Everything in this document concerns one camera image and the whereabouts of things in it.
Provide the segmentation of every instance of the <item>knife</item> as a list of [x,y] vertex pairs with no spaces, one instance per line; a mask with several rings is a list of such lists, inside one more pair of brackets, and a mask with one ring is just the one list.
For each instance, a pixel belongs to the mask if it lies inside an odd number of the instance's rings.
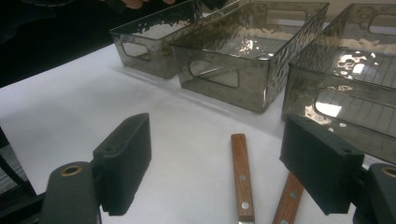
[[273,224],[294,223],[303,192],[303,185],[294,174],[289,173],[276,209]]
[[242,133],[231,135],[233,149],[233,177],[239,224],[254,224],[253,196],[248,167],[248,148]]

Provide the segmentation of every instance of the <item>bin handle cutout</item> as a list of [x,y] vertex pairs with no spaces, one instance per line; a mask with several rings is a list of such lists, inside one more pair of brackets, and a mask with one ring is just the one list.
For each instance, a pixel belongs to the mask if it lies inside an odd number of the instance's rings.
[[216,82],[228,87],[239,87],[239,73],[232,66],[200,60],[189,61],[188,66],[190,74],[193,77]]
[[305,14],[304,11],[269,9],[266,20],[273,25],[303,26],[306,22]]
[[377,15],[371,19],[369,32],[377,35],[396,35],[396,27],[392,22],[396,21],[396,15]]
[[130,57],[134,57],[137,59],[141,59],[144,61],[150,61],[151,60],[151,55],[149,53],[149,50],[146,46],[141,45],[141,44],[136,44],[136,43],[131,43],[131,42],[122,42],[122,49],[124,53]]

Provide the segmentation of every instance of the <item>white table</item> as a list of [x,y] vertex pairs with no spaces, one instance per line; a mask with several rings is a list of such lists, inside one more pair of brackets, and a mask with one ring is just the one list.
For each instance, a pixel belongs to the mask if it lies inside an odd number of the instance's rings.
[[[0,89],[0,125],[37,193],[126,118],[150,115],[152,161],[123,217],[109,223],[237,223],[230,136],[245,133],[256,223],[271,223],[288,171],[278,159],[283,95],[263,114],[180,88],[120,62],[114,46]],[[305,193],[295,223],[351,223]]]

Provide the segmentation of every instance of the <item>plastic storage tray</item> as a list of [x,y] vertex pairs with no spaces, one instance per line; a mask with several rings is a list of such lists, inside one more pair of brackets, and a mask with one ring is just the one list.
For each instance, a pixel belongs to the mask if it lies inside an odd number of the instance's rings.
[[263,112],[286,84],[289,59],[322,30],[327,7],[248,1],[179,38],[182,88]]
[[222,10],[210,10],[190,0],[112,29],[123,65],[156,77],[173,77],[177,66],[170,43],[238,7],[235,1],[227,4]]
[[396,5],[350,5],[290,63],[283,104],[396,163]]

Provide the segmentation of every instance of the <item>brass insert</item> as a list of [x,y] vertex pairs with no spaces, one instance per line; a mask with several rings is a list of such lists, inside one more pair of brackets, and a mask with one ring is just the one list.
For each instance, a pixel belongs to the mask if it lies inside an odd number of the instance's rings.
[[76,175],[79,172],[82,171],[82,166],[80,165],[71,165],[69,167],[66,167],[62,170],[61,176],[70,176],[70,175]]
[[393,178],[396,178],[396,169],[390,166],[383,167],[382,172],[384,172],[386,175],[390,175]]

